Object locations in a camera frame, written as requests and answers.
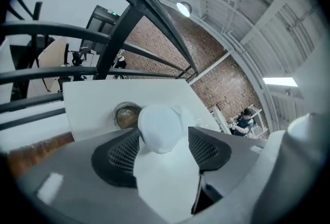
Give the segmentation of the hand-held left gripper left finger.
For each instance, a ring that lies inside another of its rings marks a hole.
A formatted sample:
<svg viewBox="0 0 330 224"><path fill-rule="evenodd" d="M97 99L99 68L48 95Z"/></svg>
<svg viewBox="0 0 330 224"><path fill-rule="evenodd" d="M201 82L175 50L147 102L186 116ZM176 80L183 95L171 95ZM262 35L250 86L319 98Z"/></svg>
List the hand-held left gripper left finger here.
<svg viewBox="0 0 330 224"><path fill-rule="evenodd" d="M139 196L133 175L138 129L70 143L18 178L52 224L165 224Z"/></svg>

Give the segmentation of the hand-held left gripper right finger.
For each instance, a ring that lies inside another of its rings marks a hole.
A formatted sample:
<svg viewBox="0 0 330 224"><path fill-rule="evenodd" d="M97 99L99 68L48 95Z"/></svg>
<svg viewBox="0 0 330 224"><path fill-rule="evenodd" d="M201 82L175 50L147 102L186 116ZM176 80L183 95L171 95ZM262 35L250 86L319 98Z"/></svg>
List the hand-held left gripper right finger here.
<svg viewBox="0 0 330 224"><path fill-rule="evenodd" d="M200 175L191 208L191 214L195 215L227 196L243 180L266 141L189 127L188 144Z"/></svg>

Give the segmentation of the white vertical pipe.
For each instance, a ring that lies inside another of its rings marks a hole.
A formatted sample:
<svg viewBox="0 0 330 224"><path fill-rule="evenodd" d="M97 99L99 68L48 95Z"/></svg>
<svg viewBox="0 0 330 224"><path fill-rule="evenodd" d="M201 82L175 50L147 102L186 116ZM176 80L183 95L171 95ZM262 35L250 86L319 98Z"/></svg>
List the white vertical pipe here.
<svg viewBox="0 0 330 224"><path fill-rule="evenodd" d="M218 59L215 63L213 63L211 66L209 66L207 69L202 71L200 74L198 74L195 78L193 78L191 81L188 82L189 85L193 85L195 82L197 82L199 79L204 77L206 74L208 74L211 70L213 70L216 66L218 66L221 62L223 62L226 58L228 58L233 51L228 51L224 56L222 56L220 59Z"/></svg>

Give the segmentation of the fluorescent ceiling light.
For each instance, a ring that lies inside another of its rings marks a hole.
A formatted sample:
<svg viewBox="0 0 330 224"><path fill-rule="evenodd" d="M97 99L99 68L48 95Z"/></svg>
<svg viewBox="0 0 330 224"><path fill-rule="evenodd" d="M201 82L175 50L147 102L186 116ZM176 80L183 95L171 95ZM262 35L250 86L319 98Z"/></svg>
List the fluorescent ceiling light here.
<svg viewBox="0 0 330 224"><path fill-rule="evenodd" d="M267 85L298 87L297 83L292 77L264 77L263 81Z"/></svg>

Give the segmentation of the black office chair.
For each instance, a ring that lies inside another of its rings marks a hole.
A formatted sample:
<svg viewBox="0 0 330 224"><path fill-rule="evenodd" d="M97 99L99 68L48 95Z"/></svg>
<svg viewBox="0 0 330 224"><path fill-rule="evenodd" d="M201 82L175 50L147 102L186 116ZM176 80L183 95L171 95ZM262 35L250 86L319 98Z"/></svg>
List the black office chair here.
<svg viewBox="0 0 330 224"><path fill-rule="evenodd" d="M73 66L81 66L83 61L87 60L88 47L81 47L79 51L73 52Z"/></svg>

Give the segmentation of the beige wooden desk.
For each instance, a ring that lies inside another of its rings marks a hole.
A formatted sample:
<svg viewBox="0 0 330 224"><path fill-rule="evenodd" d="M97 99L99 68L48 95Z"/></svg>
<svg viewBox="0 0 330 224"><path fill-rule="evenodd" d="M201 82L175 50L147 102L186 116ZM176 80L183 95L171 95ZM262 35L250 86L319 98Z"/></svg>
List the beige wooden desk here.
<svg viewBox="0 0 330 224"><path fill-rule="evenodd" d="M67 46L67 37L60 37L52 42L39 56L32 65L32 69L45 67L61 67L64 65L64 54ZM27 90L27 98L46 95L55 88L58 77L30 80Z"/></svg>

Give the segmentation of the black door with green sign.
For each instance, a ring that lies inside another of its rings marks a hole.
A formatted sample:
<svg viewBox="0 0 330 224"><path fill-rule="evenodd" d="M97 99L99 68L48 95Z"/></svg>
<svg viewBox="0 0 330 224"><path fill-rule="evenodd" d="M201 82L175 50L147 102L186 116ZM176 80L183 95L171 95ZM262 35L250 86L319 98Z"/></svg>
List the black door with green sign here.
<svg viewBox="0 0 330 224"><path fill-rule="evenodd" d="M91 31L97 31L109 35L119 18L120 16L117 13L108 11L106 8L97 5L91 14L86 28ZM82 40L79 51L85 47L100 54L106 47L106 44L90 40Z"/></svg>

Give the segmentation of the black pendant lamp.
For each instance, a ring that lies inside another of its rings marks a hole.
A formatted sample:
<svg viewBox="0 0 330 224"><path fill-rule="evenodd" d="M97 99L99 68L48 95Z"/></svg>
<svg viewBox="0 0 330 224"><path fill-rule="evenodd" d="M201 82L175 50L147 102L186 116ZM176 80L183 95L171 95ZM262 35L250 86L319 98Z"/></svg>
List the black pendant lamp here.
<svg viewBox="0 0 330 224"><path fill-rule="evenodd" d="M178 2L176 3L176 6L181 14L183 14L185 17L190 17L192 14L192 7L188 2Z"/></svg>

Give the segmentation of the black metal railing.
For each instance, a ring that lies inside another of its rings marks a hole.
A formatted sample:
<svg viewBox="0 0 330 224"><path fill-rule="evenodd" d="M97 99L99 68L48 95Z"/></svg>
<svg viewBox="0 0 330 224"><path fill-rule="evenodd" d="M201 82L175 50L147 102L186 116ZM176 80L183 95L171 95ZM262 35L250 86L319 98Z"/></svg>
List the black metal railing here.
<svg viewBox="0 0 330 224"><path fill-rule="evenodd" d="M0 85L41 78L81 75L91 75L95 80L103 80L109 74L118 76L153 76L154 73L112 67L116 54L121 48L125 47L126 38L142 17L147 17L172 42L180 54L189 63L190 68L195 68L195 63L185 43L159 0L126 1L128 1L129 5L120 16L109 35L87 30L78 26L37 20L3 22L0 24L0 40L3 40L5 36L13 35L30 35L32 38L35 38L37 35L55 35L94 41L105 44L106 47L95 67L73 66L14 70L0 73Z"/></svg>

